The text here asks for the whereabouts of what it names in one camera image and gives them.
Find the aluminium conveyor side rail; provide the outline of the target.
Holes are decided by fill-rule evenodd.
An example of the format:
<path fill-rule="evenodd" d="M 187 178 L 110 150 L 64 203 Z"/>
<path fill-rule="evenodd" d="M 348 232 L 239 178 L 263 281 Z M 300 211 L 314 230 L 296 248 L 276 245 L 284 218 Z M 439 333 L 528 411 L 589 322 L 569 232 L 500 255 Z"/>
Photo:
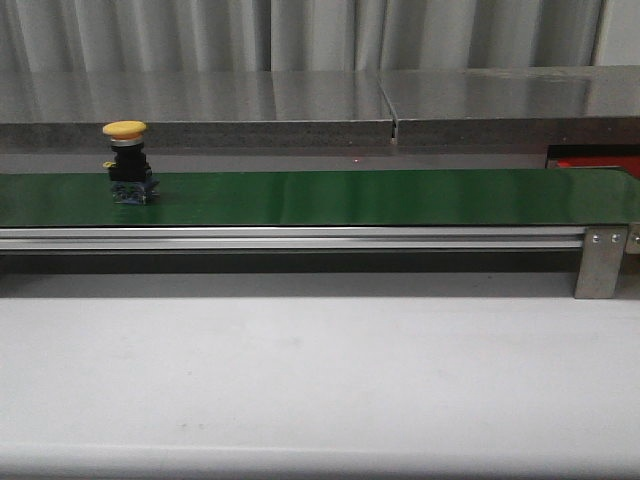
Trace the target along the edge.
<path fill-rule="evenodd" d="M 3 228 L 1 253 L 565 250 L 583 226 Z"/>

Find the stainless steel table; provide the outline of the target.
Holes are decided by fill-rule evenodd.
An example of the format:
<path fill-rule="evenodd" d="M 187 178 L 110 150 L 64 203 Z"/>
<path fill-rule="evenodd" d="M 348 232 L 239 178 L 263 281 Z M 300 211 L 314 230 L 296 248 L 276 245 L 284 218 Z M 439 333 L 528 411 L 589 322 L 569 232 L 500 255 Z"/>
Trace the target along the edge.
<path fill-rule="evenodd" d="M 389 71 L 401 147 L 639 141 L 636 66 Z"/>
<path fill-rule="evenodd" d="M 99 150 L 141 120 L 149 149 L 386 147 L 375 76 L 350 72 L 50 72 L 1 76 L 4 151 Z"/>

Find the grey pleated curtain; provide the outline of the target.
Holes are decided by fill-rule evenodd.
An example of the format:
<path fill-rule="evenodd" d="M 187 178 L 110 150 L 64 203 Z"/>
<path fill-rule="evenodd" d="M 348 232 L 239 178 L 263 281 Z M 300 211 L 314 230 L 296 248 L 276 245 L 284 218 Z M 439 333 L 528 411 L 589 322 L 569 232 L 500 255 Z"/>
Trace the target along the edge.
<path fill-rule="evenodd" d="M 600 1 L 5 1 L 5 72 L 578 66 Z"/>

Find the green conveyor belt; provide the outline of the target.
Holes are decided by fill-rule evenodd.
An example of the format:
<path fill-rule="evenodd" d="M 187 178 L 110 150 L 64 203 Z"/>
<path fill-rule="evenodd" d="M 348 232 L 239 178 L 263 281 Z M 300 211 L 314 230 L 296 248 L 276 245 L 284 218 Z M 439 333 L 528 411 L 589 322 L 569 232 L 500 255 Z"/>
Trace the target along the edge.
<path fill-rule="evenodd" d="M 5 227 L 620 225 L 639 182 L 617 169 L 163 173 L 145 205 L 105 174 L 5 174 Z"/>

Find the right stainless steel table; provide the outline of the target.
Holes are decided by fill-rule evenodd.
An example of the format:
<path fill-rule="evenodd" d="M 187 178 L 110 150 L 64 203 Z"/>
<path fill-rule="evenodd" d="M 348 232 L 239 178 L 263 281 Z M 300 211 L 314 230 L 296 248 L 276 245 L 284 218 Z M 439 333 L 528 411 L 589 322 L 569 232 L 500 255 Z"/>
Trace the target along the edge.
<path fill-rule="evenodd" d="M 401 147 L 639 141 L 636 66 L 389 71 Z"/>

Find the red bin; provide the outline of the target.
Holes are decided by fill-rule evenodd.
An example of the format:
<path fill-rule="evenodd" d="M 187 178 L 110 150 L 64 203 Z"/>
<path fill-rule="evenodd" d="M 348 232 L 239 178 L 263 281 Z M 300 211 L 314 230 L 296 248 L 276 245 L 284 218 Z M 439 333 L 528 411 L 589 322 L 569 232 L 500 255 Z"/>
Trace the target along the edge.
<path fill-rule="evenodd" d="M 614 168 L 638 179 L 639 156 L 571 156 L 547 161 L 548 168 Z"/>

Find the small steel end bracket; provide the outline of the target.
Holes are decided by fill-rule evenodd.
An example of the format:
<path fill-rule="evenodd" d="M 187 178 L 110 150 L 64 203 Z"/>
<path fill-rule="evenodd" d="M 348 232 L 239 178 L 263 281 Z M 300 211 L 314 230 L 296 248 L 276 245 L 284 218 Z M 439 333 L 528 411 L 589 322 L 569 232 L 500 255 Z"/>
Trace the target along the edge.
<path fill-rule="evenodd" d="M 640 254 L 640 223 L 634 222 L 629 225 L 628 236 L 625 245 L 625 253 L 628 255 Z"/>

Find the steel conveyor support bracket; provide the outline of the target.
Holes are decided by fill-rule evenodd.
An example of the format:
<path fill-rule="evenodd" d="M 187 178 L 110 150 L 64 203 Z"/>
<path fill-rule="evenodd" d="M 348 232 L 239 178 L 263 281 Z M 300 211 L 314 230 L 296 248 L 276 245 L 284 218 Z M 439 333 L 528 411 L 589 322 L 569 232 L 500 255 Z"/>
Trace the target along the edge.
<path fill-rule="evenodd" d="M 594 226 L 586 229 L 574 291 L 576 299 L 614 297 L 626 238 L 626 226 Z"/>

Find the left stainless steel table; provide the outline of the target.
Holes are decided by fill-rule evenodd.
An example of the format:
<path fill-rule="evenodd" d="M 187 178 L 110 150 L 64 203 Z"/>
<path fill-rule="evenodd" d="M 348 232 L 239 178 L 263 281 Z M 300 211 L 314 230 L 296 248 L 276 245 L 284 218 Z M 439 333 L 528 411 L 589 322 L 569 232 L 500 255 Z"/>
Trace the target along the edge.
<path fill-rule="evenodd" d="M 141 120 L 149 149 L 386 147 L 375 76 L 350 72 L 50 72 L 1 76 L 4 151 L 99 150 Z"/>

